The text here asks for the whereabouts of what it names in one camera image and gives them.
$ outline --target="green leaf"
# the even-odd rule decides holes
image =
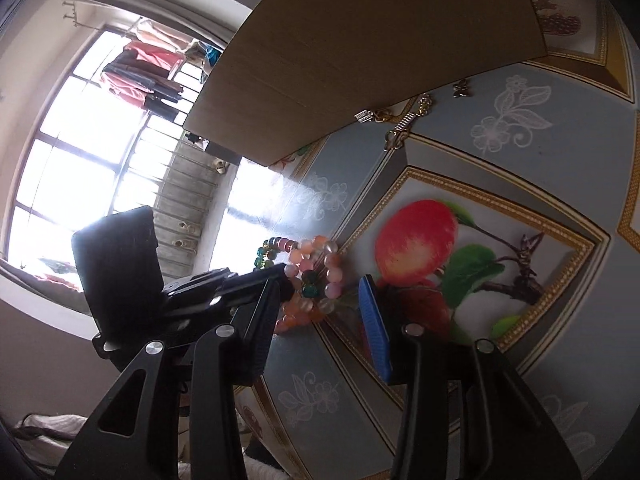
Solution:
[[[519,319],[520,316],[503,317],[491,327],[491,339],[500,339],[513,325],[518,322]]]
[[[488,247],[471,244],[453,253],[442,276],[442,295],[450,308],[457,308],[464,299],[487,280],[504,271],[495,263],[495,253]]]
[[[311,147],[311,144],[308,144],[306,146],[302,146],[302,148],[300,148],[299,150],[296,151],[296,155],[304,155],[306,152],[308,152],[310,147]]]
[[[451,320],[451,325],[449,326],[449,341],[466,346],[470,346],[471,344],[473,344],[473,340],[469,337],[469,334],[462,330],[462,328],[460,328],[460,325],[453,319]]]
[[[474,222],[474,218],[471,216],[471,213],[463,208],[461,205],[458,205],[454,202],[449,202],[448,200],[438,200],[438,202],[443,203],[456,217],[458,223],[460,225],[467,225],[469,227],[475,227],[476,222]]]

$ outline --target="beaded bracelet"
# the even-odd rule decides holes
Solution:
[[[254,271],[268,269],[280,252],[289,253],[289,265],[284,273],[290,279],[296,292],[289,301],[282,303],[282,316],[276,322],[275,333],[279,334],[294,326],[320,322],[334,309],[334,300],[342,293],[342,269],[338,245],[325,236],[318,235],[313,240],[296,242],[288,238],[273,237],[265,240],[257,250]],[[323,289],[324,298],[318,288],[319,275],[314,270],[322,262],[327,269],[327,284]]]

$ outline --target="metal clip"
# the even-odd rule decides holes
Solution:
[[[354,115],[359,123],[367,123],[373,120],[373,112],[371,110],[363,110]]]
[[[427,93],[422,94],[418,99],[418,111],[407,112],[407,114],[400,119],[398,124],[385,134],[385,146],[384,150],[390,152],[391,150],[399,150],[404,146],[404,142],[411,133],[411,124],[418,118],[429,113],[433,101],[431,96]]]
[[[453,85],[453,97],[471,97],[471,90],[466,79],[461,79]]]

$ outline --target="silver screw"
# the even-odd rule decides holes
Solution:
[[[216,329],[216,335],[218,337],[229,337],[229,336],[232,336],[235,331],[236,329],[233,328],[231,325],[220,325]]]
[[[422,325],[418,325],[417,323],[409,323],[404,327],[404,333],[407,335],[412,335],[414,337],[420,337],[424,334],[424,327]]]
[[[483,354],[490,354],[495,350],[494,344],[488,339],[481,339],[480,341],[477,341],[476,348]]]
[[[164,345],[159,341],[152,341],[148,345],[146,345],[145,351],[149,355],[159,354],[164,348]]]

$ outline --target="blue rubber pad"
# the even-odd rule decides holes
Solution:
[[[382,380],[388,383],[392,373],[389,338],[380,316],[375,293],[371,287],[372,285],[367,281],[366,276],[360,279],[358,304],[360,305],[364,330],[367,333],[373,365]]]

